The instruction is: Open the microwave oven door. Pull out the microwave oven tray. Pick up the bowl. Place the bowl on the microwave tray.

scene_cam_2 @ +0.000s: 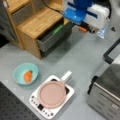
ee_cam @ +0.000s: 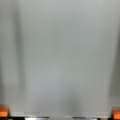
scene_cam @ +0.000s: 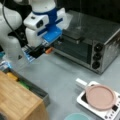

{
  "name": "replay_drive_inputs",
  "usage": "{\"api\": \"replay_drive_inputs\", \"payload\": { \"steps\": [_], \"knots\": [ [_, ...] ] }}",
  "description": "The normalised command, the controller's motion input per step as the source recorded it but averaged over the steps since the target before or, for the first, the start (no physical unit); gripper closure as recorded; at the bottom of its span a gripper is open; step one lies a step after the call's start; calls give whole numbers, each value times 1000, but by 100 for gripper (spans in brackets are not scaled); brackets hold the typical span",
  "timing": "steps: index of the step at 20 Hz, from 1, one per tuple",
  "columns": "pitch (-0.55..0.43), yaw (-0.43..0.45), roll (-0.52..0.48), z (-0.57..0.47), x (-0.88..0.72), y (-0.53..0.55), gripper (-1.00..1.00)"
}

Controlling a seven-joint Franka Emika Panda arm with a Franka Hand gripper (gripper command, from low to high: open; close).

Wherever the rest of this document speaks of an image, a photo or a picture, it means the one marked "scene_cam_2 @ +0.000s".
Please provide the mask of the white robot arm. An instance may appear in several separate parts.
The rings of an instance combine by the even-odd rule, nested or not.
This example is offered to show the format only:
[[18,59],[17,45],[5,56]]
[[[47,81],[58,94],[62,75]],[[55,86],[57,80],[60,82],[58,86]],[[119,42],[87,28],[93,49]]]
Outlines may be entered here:
[[63,16],[78,25],[85,22],[102,29],[108,23],[109,9],[95,4],[93,0],[73,0],[68,5]]

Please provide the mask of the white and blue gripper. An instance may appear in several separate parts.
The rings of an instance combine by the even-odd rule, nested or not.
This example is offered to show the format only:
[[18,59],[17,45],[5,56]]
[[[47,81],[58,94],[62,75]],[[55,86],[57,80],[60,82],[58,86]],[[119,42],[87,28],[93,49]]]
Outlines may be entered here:
[[93,0],[73,0],[73,2],[68,2],[69,8],[63,12],[63,16],[77,24],[80,24],[86,15],[96,18],[95,13],[88,11],[92,4]]

